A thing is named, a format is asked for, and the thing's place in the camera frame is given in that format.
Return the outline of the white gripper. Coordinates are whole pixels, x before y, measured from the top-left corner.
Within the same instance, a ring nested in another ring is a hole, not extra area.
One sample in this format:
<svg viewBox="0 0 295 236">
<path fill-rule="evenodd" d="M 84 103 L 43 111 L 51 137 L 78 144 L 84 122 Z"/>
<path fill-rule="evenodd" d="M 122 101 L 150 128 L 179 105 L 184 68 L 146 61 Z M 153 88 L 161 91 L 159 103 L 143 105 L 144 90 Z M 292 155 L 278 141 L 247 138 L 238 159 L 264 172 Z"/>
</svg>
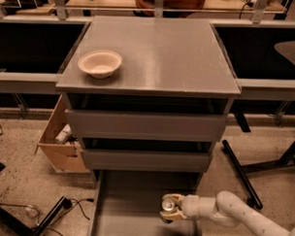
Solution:
<svg viewBox="0 0 295 236">
<path fill-rule="evenodd" d="M 164 220 L 209 219 L 214 220 L 218 213 L 214 198 L 198 195 L 183 195 L 167 193 L 162 196 L 163 205 L 174 204 L 181 207 L 181 211 L 160 213 Z"/>
</svg>

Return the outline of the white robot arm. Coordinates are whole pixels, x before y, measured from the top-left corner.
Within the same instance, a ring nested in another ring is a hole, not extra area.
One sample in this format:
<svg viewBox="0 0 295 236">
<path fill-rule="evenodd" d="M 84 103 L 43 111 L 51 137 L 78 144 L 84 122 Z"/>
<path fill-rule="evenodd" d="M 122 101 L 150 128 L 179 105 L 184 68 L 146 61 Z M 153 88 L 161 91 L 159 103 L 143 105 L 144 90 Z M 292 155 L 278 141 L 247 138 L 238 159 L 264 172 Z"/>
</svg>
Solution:
<svg viewBox="0 0 295 236">
<path fill-rule="evenodd" d="M 295 227 L 287 231 L 227 190 L 220 191 L 216 197 L 167 193 L 161 198 L 161 207 L 160 217 L 164 220 L 209 219 L 229 228 L 241 223 L 254 236 L 295 236 Z"/>
</svg>

